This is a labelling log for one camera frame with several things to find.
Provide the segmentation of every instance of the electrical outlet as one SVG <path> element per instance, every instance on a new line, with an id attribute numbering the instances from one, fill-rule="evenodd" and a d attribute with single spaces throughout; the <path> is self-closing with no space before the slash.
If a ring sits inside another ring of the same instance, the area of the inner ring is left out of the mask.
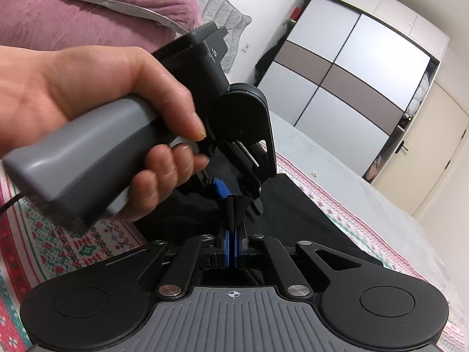
<path id="1" fill-rule="evenodd" d="M 251 47 L 251 45 L 246 42 L 246 43 L 244 44 L 244 46 L 241 48 L 241 51 L 242 51 L 243 53 L 245 53 L 246 51 L 249 50 L 250 47 Z"/>

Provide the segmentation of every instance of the human hand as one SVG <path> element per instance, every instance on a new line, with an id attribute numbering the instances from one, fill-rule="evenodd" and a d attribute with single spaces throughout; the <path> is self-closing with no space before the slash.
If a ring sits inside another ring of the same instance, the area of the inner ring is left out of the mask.
<path id="1" fill-rule="evenodd" d="M 172 132 L 200 141 L 205 128 L 191 93 L 151 54 L 135 47 L 84 46 L 33 51 L 0 46 L 0 156 L 34 144 L 94 107 L 128 93 L 146 98 Z M 149 214 L 208 158 L 187 144 L 152 148 L 119 217 Z"/>

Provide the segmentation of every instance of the red and green patterned fabric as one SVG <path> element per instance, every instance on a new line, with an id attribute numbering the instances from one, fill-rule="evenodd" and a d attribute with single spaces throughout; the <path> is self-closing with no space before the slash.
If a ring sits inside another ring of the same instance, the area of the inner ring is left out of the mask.
<path id="1" fill-rule="evenodd" d="M 361 249 L 384 266 L 419 279 L 423 277 L 379 235 L 334 200 L 281 155 L 278 172 L 287 174 L 302 191 Z M 0 164 L 0 205 L 17 193 Z M 105 260 L 145 240 L 121 221 L 99 221 L 85 236 L 67 234 L 22 199 L 0 217 L 0 352 L 25 352 L 31 343 L 21 325 L 24 295 L 44 280 Z M 438 344 L 445 352 L 466 351 L 464 334 L 450 309 Z"/>

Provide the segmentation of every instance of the door handle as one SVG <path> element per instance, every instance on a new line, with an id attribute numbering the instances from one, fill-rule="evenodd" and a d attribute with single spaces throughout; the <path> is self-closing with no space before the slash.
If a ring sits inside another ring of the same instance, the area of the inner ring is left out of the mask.
<path id="1" fill-rule="evenodd" d="M 399 153 L 401 148 L 404 148 L 407 152 L 409 152 L 409 150 L 404 145 L 404 141 L 401 141 L 400 144 L 399 144 L 399 147 L 397 147 L 397 150 L 396 150 L 395 153 Z"/>

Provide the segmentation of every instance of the crosshair symbol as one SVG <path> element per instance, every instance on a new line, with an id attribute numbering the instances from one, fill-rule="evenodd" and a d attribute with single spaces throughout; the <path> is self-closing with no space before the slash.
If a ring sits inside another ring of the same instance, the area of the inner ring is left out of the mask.
<path id="1" fill-rule="evenodd" d="M 233 290 L 233 291 L 230 291 L 229 293 L 227 293 L 225 295 L 228 295 L 229 297 L 232 297 L 234 299 L 235 297 L 238 297 L 238 296 L 242 295 L 242 293 Z"/>

